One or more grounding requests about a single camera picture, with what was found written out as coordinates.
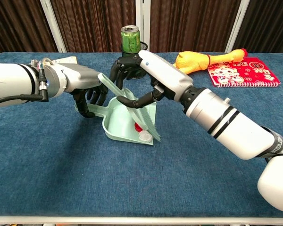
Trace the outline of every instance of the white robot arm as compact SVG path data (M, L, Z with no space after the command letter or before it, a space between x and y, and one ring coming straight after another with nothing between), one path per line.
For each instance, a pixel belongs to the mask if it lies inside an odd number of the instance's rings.
M275 208L283 211L283 137L261 127L207 88L193 86L192 79L159 56L142 50L131 57L151 77L154 90L138 100L117 99L128 107L139 108L163 97L180 102L184 113L204 128L237 157L270 158L259 181L260 194ZM111 80L123 80L128 57L119 58L111 68Z
M26 65L0 64L0 107L47 102L67 92L73 95L81 115L93 117L94 113L88 111L86 92L87 99L93 96L91 103L98 101L98 105L103 104L108 92L98 79L99 72L78 64L54 64L48 58L42 62L40 68L35 60Z

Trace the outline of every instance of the curtain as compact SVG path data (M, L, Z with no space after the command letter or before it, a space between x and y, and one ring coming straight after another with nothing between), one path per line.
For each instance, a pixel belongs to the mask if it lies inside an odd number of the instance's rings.
M0 53L56 52L39 0L0 0Z
M68 52L120 52L121 27L135 25L135 0L51 0Z
M240 0L152 0L150 51L224 52Z
M283 0L251 0L234 48L283 53Z

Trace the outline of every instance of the rubber chicken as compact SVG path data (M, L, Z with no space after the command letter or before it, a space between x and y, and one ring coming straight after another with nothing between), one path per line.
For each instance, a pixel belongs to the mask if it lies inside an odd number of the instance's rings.
M197 52L185 51L178 54L174 67L178 68L185 74L206 70L210 65L217 63L234 63L241 62L244 57L247 57L245 49L236 49L230 53L218 56L206 55Z

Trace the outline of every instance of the red book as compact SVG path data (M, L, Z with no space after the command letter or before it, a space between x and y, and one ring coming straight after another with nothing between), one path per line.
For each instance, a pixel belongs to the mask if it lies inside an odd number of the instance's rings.
M279 79L255 57L246 57L239 63L214 64L208 67L216 87L276 87Z

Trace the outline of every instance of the blue tablecloth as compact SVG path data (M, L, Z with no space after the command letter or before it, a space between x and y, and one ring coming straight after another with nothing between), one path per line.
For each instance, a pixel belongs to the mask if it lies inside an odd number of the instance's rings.
M177 53L159 54L174 62ZM77 56L109 76L119 53L1 53L0 63ZM259 57L279 77L277 88L214 88L245 115L283 135L283 54ZM150 79L126 81L140 97ZM104 105L113 97L109 96ZM259 194L264 159L243 161L195 122L179 103L157 104L162 141L154 146L106 137L102 118L86 119L71 95L48 103L0 108L0 216L281 217Z

